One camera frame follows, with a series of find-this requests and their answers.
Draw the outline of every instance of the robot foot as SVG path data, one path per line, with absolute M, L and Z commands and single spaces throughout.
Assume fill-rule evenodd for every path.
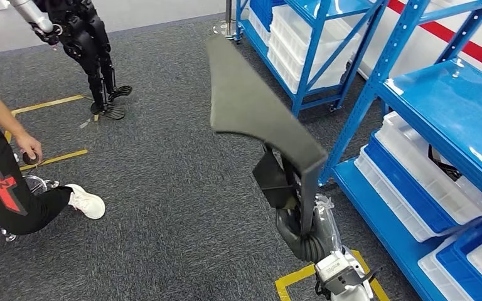
M 92 103 L 91 113 L 94 115 L 101 115 L 113 120 L 123 119 L 125 117 L 125 111 L 123 108 L 116 105 L 107 104 L 105 110 L 101 110 L 97 107 L 96 103 Z
M 121 86 L 119 88 L 115 88 L 114 92 L 108 97 L 108 101 L 113 102 L 117 97 L 128 96 L 130 93 L 132 93 L 132 87 L 130 86 Z

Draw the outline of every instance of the robot leg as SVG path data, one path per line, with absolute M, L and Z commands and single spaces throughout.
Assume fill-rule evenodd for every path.
M 115 70 L 110 57 L 110 41 L 106 34 L 104 22 L 97 15 L 97 10 L 91 0 L 81 0 L 81 6 L 78 15 L 87 23 L 87 31 L 94 37 L 94 43 L 99 54 L 99 62 L 102 75 L 104 77 L 104 86 L 106 92 L 110 95 L 108 101 L 119 96 L 127 96 L 132 93 L 132 87 L 121 86 L 117 87 L 115 84 Z
M 91 36 L 86 31 L 82 31 L 73 35 L 72 40 L 62 41 L 62 44 L 65 53 L 77 61 L 88 75 L 88 82 L 94 99 L 91 112 L 110 119 L 122 119 L 125 116 L 124 110 L 107 102 L 102 77 L 99 72 L 97 49 Z

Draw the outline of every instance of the red stripe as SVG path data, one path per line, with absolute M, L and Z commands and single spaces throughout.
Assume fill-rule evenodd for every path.
M 21 210 L 8 191 L 8 189 L 15 184 L 16 180 L 13 177 L 7 177 L 6 179 L 0 178 L 0 198 L 8 209 L 19 213 Z
M 400 14 L 404 10 L 405 4 L 398 0 L 390 0 L 388 7 Z M 450 42 L 455 34 L 453 31 L 437 22 L 422 24 L 421 27 L 445 42 Z M 482 62 L 482 47 L 480 45 L 470 41 L 463 48 L 463 52 Z

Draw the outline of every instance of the humanoid robot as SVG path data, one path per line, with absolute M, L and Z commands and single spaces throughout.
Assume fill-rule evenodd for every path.
M 212 73 L 211 127 L 263 142 L 264 155 L 252 173 L 276 209 L 276 228 L 287 246 L 297 258 L 315 264 L 316 293 L 332 301 L 373 299 L 375 270 L 365 273 L 341 244 L 333 204 L 316 193 L 328 153 L 231 43 L 214 36 L 206 47 Z
M 115 85 L 110 42 L 104 22 L 91 0 L 9 2 L 43 42 L 51 46 L 61 42 L 65 53 L 84 69 L 94 100 L 91 112 L 110 119 L 122 119 L 125 111 L 113 101 L 119 96 L 129 95 L 132 87 Z

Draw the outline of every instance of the white sneaker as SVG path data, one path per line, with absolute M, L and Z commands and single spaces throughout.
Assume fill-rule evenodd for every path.
M 104 202 L 100 197 L 87 193 L 84 188 L 76 184 L 69 184 L 65 187 L 73 190 L 69 197 L 69 205 L 82 211 L 86 217 L 91 219 L 99 219 L 104 215 Z

